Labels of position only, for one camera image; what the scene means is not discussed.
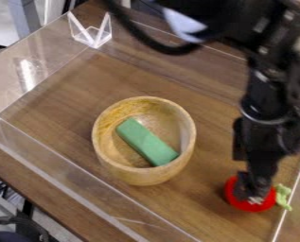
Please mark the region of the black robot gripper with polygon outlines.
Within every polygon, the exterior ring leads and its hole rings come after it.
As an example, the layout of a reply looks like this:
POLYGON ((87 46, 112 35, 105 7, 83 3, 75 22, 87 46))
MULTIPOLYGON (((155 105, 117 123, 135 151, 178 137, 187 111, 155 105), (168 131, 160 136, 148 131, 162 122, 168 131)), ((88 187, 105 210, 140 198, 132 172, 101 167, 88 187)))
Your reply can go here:
POLYGON ((247 171, 239 171, 232 195, 250 204, 275 200, 271 178, 279 161, 300 152, 300 120, 281 125, 259 125, 246 118, 232 123, 232 159, 246 161, 247 171))

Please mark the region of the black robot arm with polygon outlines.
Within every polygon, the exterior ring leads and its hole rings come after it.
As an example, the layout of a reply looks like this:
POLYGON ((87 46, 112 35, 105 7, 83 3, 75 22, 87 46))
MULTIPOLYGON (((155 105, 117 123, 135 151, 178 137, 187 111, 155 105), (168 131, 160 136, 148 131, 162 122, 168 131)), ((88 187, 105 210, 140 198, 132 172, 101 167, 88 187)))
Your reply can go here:
POLYGON ((300 152, 300 6, 294 0, 152 0, 186 41, 218 40, 246 56, 232 158, 246 161, 231 195, 265 201, 278 163, 300 152))

